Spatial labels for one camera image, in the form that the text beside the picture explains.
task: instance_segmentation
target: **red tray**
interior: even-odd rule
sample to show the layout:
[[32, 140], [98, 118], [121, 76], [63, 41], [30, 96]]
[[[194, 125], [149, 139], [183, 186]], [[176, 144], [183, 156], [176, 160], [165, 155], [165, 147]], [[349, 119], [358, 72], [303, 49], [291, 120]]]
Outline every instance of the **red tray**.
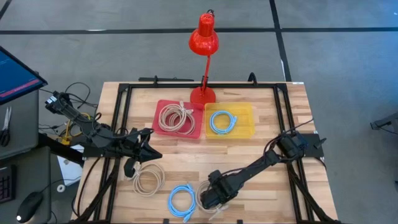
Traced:
[[[163, 134], [163, 135], [168, 135], [168, 136], [177, 136], [177, 137], [193, 138], [193, 139], [199, 138], [202, 119], [203, 119], [204, 106], [199, 103], [184, 102], [185, 109], [193, 109], [192, 116], [193, 116], [193, 118], [195, 118], [195, 129], [193, 130], [193, 132], [191, 134], [179, 134], [179, 133], [163, 131], [159, 126], [159, 113], [165, 106], [170, 105], [170, 104], [179, 105], [180, 102], [172, 101], [172, 100], [159, 100], [157, 102], [155, 118], [154, 118], [154, 121], [152, 122], [152, 128], [155, 130], [155, 132], [157, 134]], [[179, 131], [180, 132], [188, 131], [190, 127], [191, 127], [191, 121], [189, 120], [189, 118], [187, 118], [185, 124], [181, 127], [181, 129]]]

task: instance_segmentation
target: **lamp shade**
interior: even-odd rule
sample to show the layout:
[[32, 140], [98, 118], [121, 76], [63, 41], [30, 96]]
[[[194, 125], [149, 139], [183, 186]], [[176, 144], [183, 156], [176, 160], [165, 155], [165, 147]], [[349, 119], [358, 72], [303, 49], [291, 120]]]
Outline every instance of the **lamp shade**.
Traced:
[[189, 38], [189, 47], [198, 55], [210, 56], [218, 50], [218, 36], [214, 31], [214, 14], [204, 13], [199, 18], [199, 26]]

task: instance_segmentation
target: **monitor screen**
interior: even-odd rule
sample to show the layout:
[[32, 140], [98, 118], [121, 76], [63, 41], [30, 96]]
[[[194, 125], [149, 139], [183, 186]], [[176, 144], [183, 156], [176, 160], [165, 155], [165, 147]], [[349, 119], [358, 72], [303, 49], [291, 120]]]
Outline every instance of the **monitor screen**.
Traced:
[[46, 84], [37, 73], [0, 47], [0, 105]]

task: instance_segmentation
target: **coiled beige cable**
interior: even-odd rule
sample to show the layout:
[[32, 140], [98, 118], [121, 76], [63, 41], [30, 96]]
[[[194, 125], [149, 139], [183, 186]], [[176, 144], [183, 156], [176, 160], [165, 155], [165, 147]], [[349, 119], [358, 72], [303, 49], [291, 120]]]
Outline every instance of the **coiled beige cable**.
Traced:
[[214, 217], [216, 217], [216, 216], [217, 216], [220, 212], [222, 212], [223, 210], [226, 210], [229, 206], [226, 205], [226, 204], [224, 204], [224, 205], [218, 204], [216, 207], [211, 208], [211, 209], [205, 209], [205, 208], [203, 208], [203, 205], [201, 204], [201, 201], [200, 201], [200, 194], [201, 194], [203, 191], [205, 191], [205, 190], [208, 188], [209, 185], [210, 185], [210, 183], [209, 183], [208, 180], [205, 180], [205, 181], [201, 182], [201, 183], [199, 184], [199, 187], [198, 187], [197, 191], [195, 192], [195, 198], [196, 198], [197, 204], [198, 204], [198, 206], [199, 206], [200, 209], [202, 209], [202, 210], [203, 210], [204, 212], [206, 212], [206, 213], [214, 214], [214, 215], [212, 215], [212, 216], [209, 218], [209, 221], [211, 221], [212, 219], [214, 219]]
[[[154, 169], [148, 169], [150, 166], [155, 166], [160, 170], [160, 174], [156, 172]], [[154, 190], [146, 190], [142, 187], [140, 177], [141, 174], [148, 173], [152, 174], [156, 178], [157, 186]], [[132, 177], [132, 186], [133, 186], [133, 191], [137, 194], [140, 194], [141, 196], [144, 197], [150, 197], [154, 195], [156, 192], [158, 192], [164, 185], [165, 182], [165, 174], [163, 168], [156, 164], [156, 163], [150, 163], [143, 165], [141, 168], [139, 168], [134, 176]]]
[[[169, 104], [161, 109], [159, 112], [159, 127], [163, 131], [167, 132], [176, 132], [179, 134], [191, 134], [195, 129], [195, 118], [192, 116], [193, 110], [187, 110], [184, 108], [184, 103], [180, 101], [180, 104]], [[169, 122], [167, 123], [167, 117], [171, 115]], [[179, 130], [185, 124], [186, 120], [188, 119], [191, 121], [191, 128], [181, 133]], [[180, 118], [177, 124], [174, 124], [175, 120]]]

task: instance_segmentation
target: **yellow component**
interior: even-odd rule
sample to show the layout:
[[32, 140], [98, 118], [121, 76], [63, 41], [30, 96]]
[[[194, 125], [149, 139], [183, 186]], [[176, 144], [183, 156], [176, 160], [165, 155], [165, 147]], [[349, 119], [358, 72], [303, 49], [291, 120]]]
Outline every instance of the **yellow component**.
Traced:
[[[87, 116], [87, 118], [88, 118], [89, 120], [91, 119], [91, 117], [90, 117], [90, 115], [89, 115], [88, 113], [82, 113], [82, 114], [85, 115], [85, 116]], [[62, 136], [62, 137], [60, 137], [60, 138], [62, 138], [61, 143], [62, 143], [63, 145], [65, 145], [65, 146], [69, 146], [69, 145], [70, 145], [70, 141], [72, 140], [73, 137], [77, 137], [77, 136], [81, 135], [81, 131], [80, 131], [79, 133], [77, 133], [76, 135], [70, 134], [70, 130], [69, 130], [69, 129], [70, 129], [70, 123], [71, 123], [71, 121], [68, 120], [67, 129], [66, 129], [66, 131], [65, 131], [65, 135]]]
[[[235, 126], [228, 134], [216, 134], [210, 128], [210, 117], [213, 113], [225, 110], [236, 116]], [[205, 104], [206, 137], [208, 139], [250, 139], [254, 134], [254, 120], [251, 103], [207, 103]], [[214, 119], [217, 128], [229, 126], [229, 117], [221, 114]]]
[[62, 138], [61, 144], [65, 145], [65, 146], [70, 146], [70, 140], [68, 138]]

